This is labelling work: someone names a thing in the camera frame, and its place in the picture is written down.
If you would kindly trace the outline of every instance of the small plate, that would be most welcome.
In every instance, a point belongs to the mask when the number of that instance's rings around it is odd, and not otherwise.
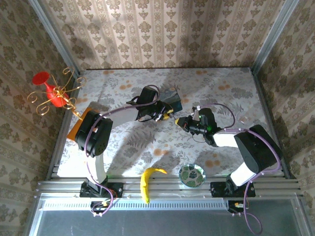
[[[206,181],[206,173],[196,164],[186,164],[179,170],[179,179],[185,186],[196,188]]]

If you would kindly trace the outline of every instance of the red vase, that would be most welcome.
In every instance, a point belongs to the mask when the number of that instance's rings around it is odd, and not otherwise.
[[[48,99],[52,99],[51,103],[55,106],[55,107],[62,107],[64,105],[66,105],[66,101],[61,98],[61,97],[54,97],[57,93],[54,91],[54,88],[56,87],[55,85],[49,85],[47,84],[47,80],[49,79],[50,74],[46,71],[42,71],[37,73],[36,75],[34,75],[33,77],[33,84],[35,85],[42,85],[44,84],[46,86],[46,93],[47,93],[47,98]]]

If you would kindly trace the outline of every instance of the patterned tablecloth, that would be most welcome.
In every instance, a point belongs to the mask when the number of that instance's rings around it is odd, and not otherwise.
[[[77,108],[80,113],[91,103],[109,110],[122,106],[140,94],[145,85],[162,89],[175,87],[181,97],[183,110],[176,117],[190,114],[191,107],[219,102],[227,105],[237,117],[234,127],[245,128],[267,124],[253,77],[248,68],[208,69],[128,69],[91,70],[84,72],[87,84],[80,90]],[[232,123],[228,110],[211,107],[218,126]],[[73,116],[70,129],[77,121]],[[199,135],[197,141],[204,141]],[[60,177],[87,176],[85,154],[71,140],[65,143],[58,170]],[[137,121],[125,123],[112,130],[104,152],[104,168],[111,175],[138,176],[148,167],[160,167],[176,175],[180,166],[195,163],[207,176],[226,175],[234,171],[243,159],[237,148],[214,148],[195,142],[191,135],[166,121]]]

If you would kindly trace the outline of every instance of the yellow banana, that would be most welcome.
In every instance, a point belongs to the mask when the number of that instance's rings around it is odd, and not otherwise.
[[[157,169],[157,168],[148,168],[142,174],[141,180],[140,180],[140,191],[141,191],[142,200],[144,200],[146,204],[148,204],[150,202],[149,189],[148,189],[149,188],[149,178],[150,178],[150,175],[155,171],[160,171],[164,174],[167,174],[167,172],[165,170]]]

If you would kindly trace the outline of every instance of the wall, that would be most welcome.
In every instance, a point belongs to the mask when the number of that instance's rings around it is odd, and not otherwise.
[[[283,0],[45,0],[80,70],[249,67]]]
[[[315,221],[315,1],[299,1],[259,78]]]
[[[26,100],[48,70],[60,80],[66,65],[27,0],[0,1],[0,235],[20,235],[37,181],[44,180],[64,111],[43,117]]]

